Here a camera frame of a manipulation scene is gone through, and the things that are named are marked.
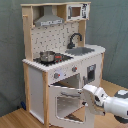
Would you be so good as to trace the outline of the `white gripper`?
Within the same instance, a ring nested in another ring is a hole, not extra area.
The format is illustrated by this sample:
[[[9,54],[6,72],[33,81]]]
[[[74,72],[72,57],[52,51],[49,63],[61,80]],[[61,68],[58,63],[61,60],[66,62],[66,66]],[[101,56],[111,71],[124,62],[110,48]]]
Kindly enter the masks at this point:
[[[104,89],[86,84],[83,87],[83,93],[90,112],[94,115],[105,115],[104,100],[108,95]]]

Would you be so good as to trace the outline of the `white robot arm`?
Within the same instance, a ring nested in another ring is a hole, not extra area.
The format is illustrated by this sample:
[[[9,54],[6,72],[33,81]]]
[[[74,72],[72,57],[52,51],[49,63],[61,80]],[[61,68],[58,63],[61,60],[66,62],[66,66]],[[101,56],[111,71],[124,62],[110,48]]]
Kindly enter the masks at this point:
[[[95,115],[111,113],[120,123],[128,123],[128,91],[119,90],[111,97],[103,88],[88,84],[82,91],[91,113]]]

